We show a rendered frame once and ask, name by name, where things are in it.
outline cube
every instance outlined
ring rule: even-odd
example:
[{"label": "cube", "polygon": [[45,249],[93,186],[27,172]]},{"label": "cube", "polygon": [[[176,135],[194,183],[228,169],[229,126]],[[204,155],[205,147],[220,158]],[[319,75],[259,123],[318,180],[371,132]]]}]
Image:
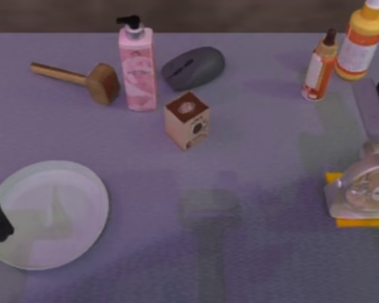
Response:
[{"label": "cube", "polygon": [[182,150],[209,135],[209,106],[187,92],[164,106],[165,132]]}]

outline yellow bottle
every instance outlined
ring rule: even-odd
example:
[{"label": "yellow bottle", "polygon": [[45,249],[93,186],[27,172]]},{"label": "yellow bottle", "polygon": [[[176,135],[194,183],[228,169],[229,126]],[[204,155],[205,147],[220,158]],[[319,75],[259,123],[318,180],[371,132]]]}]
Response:
[{"label": "yellow bottle", "polygon": [[365,76],[379,44],[379,0],[366,0],[353,12],[335,71],[346,80]]}]

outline bottle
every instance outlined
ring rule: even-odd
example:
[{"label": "bottle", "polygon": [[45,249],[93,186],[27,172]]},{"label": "bottle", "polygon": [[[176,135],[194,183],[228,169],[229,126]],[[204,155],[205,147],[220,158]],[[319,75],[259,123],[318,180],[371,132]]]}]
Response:
[{"label": "bottle", "polygon": [[119,55],[128,109],[155,110],[157,86],[153,30],[145,28],[136,15],[117,18],[116,22],[125,24],[119,32]]},{"label": "bottle", "polygon": [[365,76],[379,44],[379,0],[366,0],[353,12],[335,70],[345,80]]},{"label": "bottle", "polygon": [[302,96],[307,100],[321,100],[327,90],[337,58],[337,32],[329,29],[326,37],[319,41],[313,51],[306,79],[302,87]]}]

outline black bottle tip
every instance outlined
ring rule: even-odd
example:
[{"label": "black bottle tip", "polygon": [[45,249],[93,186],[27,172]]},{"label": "black bottle tip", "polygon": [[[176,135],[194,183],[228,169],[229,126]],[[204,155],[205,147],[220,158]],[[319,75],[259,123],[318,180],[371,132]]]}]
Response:
[{"label": "black bottle tip", "polygon": [[333,46],[335,44],[335,36],[337,31],[334,28],[331,28],[327,31],[326,37],[323,40],[324,45]]},{"label": "black bottle tip", "polygon": [[117,24],[127,24],[133,30],[137,30],[139,28],[140,22],[140,17],[137,15],[116,18]]}]

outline mallet handle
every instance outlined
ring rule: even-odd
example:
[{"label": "mallet handle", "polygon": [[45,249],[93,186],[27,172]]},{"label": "mallet handle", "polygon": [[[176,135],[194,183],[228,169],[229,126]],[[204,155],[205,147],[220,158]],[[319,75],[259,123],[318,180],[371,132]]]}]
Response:
[{"label": "mallet handle", "polygon": [[31,70],[34,73],[42,74],[51,78],[85,85],[86,76],[84,74],[72,73],[71,71],[67,71],[60,68],[54,68],[52,66],[43,65],[35,62],[31,63]]}]

